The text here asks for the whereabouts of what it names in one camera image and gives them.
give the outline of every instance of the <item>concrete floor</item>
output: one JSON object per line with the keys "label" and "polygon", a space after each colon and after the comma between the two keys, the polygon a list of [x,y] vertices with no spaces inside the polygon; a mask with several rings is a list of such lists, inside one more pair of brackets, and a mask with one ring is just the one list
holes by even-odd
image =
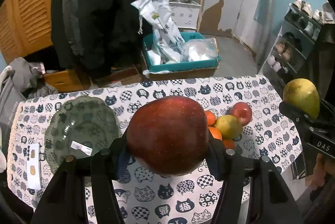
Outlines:
{"label": "concrete floor", "polygon": [[204,35],[204,37],[216,38],[217,48],[221,56],[220,66],[214,76],[239,77],[257,74],[257,66],[251,54],[237,40],[211,35]]}

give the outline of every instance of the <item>screw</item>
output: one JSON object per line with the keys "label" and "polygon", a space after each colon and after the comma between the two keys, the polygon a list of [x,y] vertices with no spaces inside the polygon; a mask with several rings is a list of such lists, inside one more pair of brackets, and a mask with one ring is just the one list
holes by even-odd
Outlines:
{"label": "screw", "polygon": [[72,162],[74,160],[74,156],[73,155],[68,155],[68,156],[66,156],[66,158],[65,158],[65,161],[66,162]]}
{"label": "screw", "polygon": [[266,163],[270,162],[270,158],[269,158],[268,156],[266,156],[266,155],[263,155],[263,156],[262,156],[262,160],[263,160],[264,162],[266,162]]}
{"label": "screw", "polygon": [[100,151],[100,153],[101,153],[102,155],[108,155],[108,154],[109,154],[109,149],[108,149],[108,148],[104,148],[104,149],[102,149],[102,150]]}
{"label": "screw", "polygon": [[235,151],[233,149],[229,148],[229,149],[226,150],[226,153],[230,156],[233,156],[235,154]]}

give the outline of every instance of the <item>ceramic plate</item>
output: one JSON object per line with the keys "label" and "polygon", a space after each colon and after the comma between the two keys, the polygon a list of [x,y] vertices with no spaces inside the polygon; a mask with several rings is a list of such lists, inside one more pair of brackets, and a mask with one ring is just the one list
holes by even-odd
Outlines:
{"label": "ceramic plate", "polygon": [[46,160],[54,174],[68,155],[89,157],[71,147],[72,141],[92,148],[93,156],[120,137],[116,117],[100,98],[79,96],[64,103],[45,132]]}

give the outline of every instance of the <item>cat-patterned tablecloth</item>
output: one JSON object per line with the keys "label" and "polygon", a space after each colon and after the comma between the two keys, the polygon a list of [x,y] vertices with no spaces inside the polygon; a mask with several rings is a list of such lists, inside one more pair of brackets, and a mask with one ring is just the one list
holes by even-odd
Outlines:
{"label": "cat-patterned tablecloth", "polygon": [[[7,179],[13,193],[33,208],[52,178],[44,149],[53,144],[44,139],[45,130],[61,105],[80,95],[105,101],[115,112],[122,132],[139,107],[168,95],[194,99],[215,116],[227,114],[236,102],[244,101],[252,108],[253,120],[234,139],[238,153],[250,158],[268,155],[277,169],[284,172],[302,150],[294,124],[279,113],[280,97],[262,75],[147,81],[29,99],[19,104],[15,115],[8,149]],[[33,143],[41,145],[42,189],[38,191],[27,187],[27,151]],[[242,202],[249,198],[249,182],[246,178]],[[127,172],[113,185],[126,224],[198,224],[212,217],[222,182],[209,173],[205,160],[191,174],[161,177],[131,158]],[[90,187],[85,188],[85,196],[89,222],[97,223]]]}

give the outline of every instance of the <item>large red apple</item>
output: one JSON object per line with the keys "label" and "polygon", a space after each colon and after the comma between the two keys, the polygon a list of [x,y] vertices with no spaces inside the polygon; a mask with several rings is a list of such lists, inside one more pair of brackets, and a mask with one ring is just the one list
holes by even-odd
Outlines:
{"label": "large red apple", "polygon": [[136,160],[156,174],[190,173],[207,152],[205,111],[198,102],[183,96],[149,102],[131,119],[127,144]]}
{"label": "large red apple", "polygon": [[230,114],[235,116],[243,127],[252,119],[252,109],[245,102],[236,103],[230,110]]}

